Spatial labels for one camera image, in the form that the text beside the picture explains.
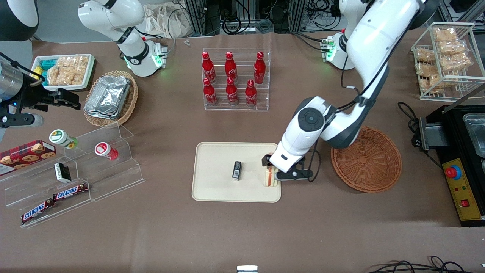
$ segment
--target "red bottle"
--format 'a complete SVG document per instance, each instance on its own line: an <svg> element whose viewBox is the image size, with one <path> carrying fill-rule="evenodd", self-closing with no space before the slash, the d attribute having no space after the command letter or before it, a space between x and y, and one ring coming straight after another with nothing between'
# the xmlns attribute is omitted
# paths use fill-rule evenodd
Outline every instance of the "red bottle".
<svg viewBox="0 0 485 273"><path fill-rule="evenodd" d="M260 85L264 80L264 73L266 72L266 64L264 63L264 54L259 51L256 54L256 62L254 63L254 81Z"/></svg>
<svg viewBox="0 0 485 273"><path fill-rule="evenodd" d="M238 80L238 70L236 67L236 62L232 59L232 52L226 52L226 64L224 65L226 69L226 76L228 78L233 78L234 82Z"/></svg>
<svg viewBox="0 0 485 273"><path fill-rule="evenodd" d="M209 58L209 53L207 51L202 52L202 69L204 70L204 75L209 79L211 83L215 82L215 67L212 60Z"/></svg>
<svg viewBox="0 0 485 273"><path fill-rule="evenodd" d="M208 106L217 105L218 101L215 95L215 90L214 87L210 84L210 80L208 78L204 79L204 96L206 97Z"/></svg>
<svg viewBox="0 0 485 273"><path fill-rule="evenodd" d="M234 78L227 78L226 93L229 105L236 106L239 104L238 89L234 85Z"/></svg>
<svg viewBox="0 0 485 273"><path fill-rule="evenodd" d="M254 87L254 81L248 80L246 87L246 104L249 107L256 107L256 87Z"/></svg>

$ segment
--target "black machine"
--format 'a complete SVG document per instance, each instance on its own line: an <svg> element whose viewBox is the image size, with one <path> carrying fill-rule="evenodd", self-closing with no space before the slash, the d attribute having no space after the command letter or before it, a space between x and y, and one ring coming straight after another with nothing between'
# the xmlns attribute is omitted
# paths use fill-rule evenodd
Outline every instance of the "black machine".
<svg viewBox="0 0 485 273"><path fill-rule="evenodd" d="M426 131L433 128L443 143L432 149L445 171L461 225L485 226L485 105L457 106L443 114L444 109L426 117Z"/></svg>

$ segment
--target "beige tray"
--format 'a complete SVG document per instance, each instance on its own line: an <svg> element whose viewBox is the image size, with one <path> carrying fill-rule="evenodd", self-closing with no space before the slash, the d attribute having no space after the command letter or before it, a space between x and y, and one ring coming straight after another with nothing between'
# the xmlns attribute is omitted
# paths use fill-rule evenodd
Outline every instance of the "beige tray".
<svg viewBox="0 0 485 273"><path fill-rule="evenodd" d="M195 151L192 197L197 201L275 203L281 185L265 187L265 154L273 153L274 143L201 142ZM234 162L241 161L239 181L232 180Z"/></svg>

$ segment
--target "cookie box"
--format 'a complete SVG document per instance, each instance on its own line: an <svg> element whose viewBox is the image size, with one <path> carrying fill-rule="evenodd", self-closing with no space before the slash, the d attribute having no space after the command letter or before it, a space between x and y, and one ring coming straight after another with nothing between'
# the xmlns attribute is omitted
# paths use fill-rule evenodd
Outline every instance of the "cookie box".
<svg viewBox="0 0 485 273"><path fill-rule="evenodd" d="M0 176L54 156L56 148L39 139L20 145L0 154Z"/></svg>

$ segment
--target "table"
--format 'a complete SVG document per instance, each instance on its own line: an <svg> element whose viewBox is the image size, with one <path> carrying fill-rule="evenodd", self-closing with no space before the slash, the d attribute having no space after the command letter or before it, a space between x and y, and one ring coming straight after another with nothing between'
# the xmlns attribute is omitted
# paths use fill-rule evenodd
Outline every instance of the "table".
<svg viewBox="0 0 485 273"><path fill-rule="evenodd" d="M237 265L256 264L263 273L350 273L391 260L428 264L428 255L480 270L484 230L458 227L443 171L411 146L408 118L396 105L407 102L418 116L441 105L418 99L409 49L422 31L406 34L391 57L389 78L364 121L387 134L401 152L403 171L392 189L365 194L349 188L331 166L329 146L321 143L317 180L284 182L275 204L193 200L199 142L278 143L304 98L319 95L342 105L355 93L340 87L339 70L289 34L190 38L190 47L179 40L167 69L135 77L140 95L125 126L135 134L131 150L146 182L31 229L19 227L17 210L0 206L1 271L234 272ZM200 82L203 47L271 48L269 112L206 112ZM112 42L33 42L33 48L34 56L94 55L94 79L127 70ZM353 70L345 72L344 84L362 85ZM73 136L96 129L81 111L67 107L49 107L44 117L42 127L7 130L0 150L47 139L56 128Z"/></svg>

